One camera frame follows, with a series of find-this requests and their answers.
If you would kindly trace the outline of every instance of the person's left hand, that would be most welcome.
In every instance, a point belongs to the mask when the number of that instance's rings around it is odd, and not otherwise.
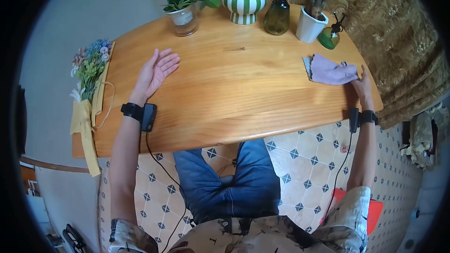
[[[143,107],[166,77],[178,68],[180,57],[176,53],[169,55],[171,51],[171,48],[161,52],[155,49],[153,57],[139,71],[138,80],[129,98],[130,103]]]

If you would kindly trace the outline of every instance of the patterned shirt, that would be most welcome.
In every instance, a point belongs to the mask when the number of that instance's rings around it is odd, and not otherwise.
[[[204,222],[183,235],[169,253],[364,252],[370,189],[351,189],[309,234],[287,216],[229,217]],[[151,236],[132,223],[111,221],[110,253],[158,253]]]

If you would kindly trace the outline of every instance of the blue jeans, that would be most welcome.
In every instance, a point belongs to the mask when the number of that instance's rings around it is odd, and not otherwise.
[[[280,180],[262,139],[239,144],[233,181],[224,185],[201,149],[173,153],[187,208],[198,225],[218,218],[278,215]]]

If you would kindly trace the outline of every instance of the yellow paper wrapping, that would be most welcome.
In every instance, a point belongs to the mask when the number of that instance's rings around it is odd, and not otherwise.
[[[97,87],[97,89],[94,91],[94,95],[92,96],[92,112],[90,115],[90,121],[92,126],[95,126],[95,116],[99,115],[102,112],[103,108],[103,94],[105,92],[105,81],[106,81],[106,74],[108,73],[109,68],[109,62],[111,61],[114,45],[116,42],[112,42],[111,46],[111,52],[109,53],[109,61],[105,65],[105,69],[103,70],[103,73],[100,77],[100,86]]]
[[[80,103],[77,100],[73,100],[70,134],[81,133],[87,167],[91,176],[95,177],[100,175],[100,167],[98,166],[97,153],[95,152],[94,139],[92,137],[91,112],[92,105],[89,100],[82,100]]]

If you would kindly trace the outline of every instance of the spray bottle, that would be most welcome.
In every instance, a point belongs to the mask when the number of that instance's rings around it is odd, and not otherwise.
[[[317,40],[320,42],[320,44],[330,50],[334,49],[341,39],[339,36],[339,32],[343,31],[342,21],[346,17],[346,15],[343,14],[341,21],[339,21],[337,19],[338,16],[336,16],[336,12],[334,12],[333,14],[336,18],[336,23],[332,24],[331,27],[324,28],[323,31],[317,36]]]
[[[264,16],[264,29],[273,35],[282,35],[289,29],[289,3],[287,0],[273,0]]]

